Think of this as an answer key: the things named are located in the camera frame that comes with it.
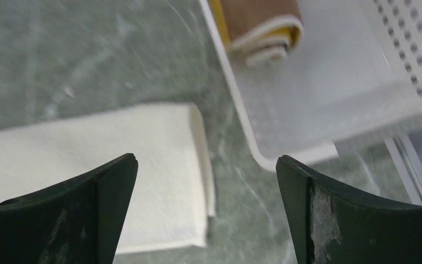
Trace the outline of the white perforated plastic basket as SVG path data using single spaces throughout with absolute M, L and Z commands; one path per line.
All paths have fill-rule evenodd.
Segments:
M 422 129 L 422 1 L 300 1 L 304 38 L 251 69 L 224 51 L 201 7 L 249 149 L 275 170 L 313 164 Z

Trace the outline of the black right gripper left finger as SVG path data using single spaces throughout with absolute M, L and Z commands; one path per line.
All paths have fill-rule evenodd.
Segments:
M 0 203 L 0 263 L 112 263 L 138 171 L 126 153 Z

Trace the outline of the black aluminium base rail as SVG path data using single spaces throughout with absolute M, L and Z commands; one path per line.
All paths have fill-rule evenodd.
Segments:
M 412 204 L 422 205 L 422 130 L 385 140 Z

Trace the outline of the white terry towel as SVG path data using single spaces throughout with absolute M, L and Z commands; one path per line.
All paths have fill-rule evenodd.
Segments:
M 0 131 L 0 202 L 125 153 L 138 174 L 117 253 L 207 245 L 215 187 L 202 115 L 191 103 L 136 107 Z

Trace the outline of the yellow brown bear towel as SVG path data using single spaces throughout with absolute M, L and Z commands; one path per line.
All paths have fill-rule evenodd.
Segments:
M 223 52 L 248 67 L 286 59 L 304 28 L 298 1 L 208 1 Z

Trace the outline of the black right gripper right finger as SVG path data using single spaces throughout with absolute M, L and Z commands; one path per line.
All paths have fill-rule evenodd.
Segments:
M 298 263 L 422 263 L 422 206 L 370 194 L 287 155 L 276 176 Z

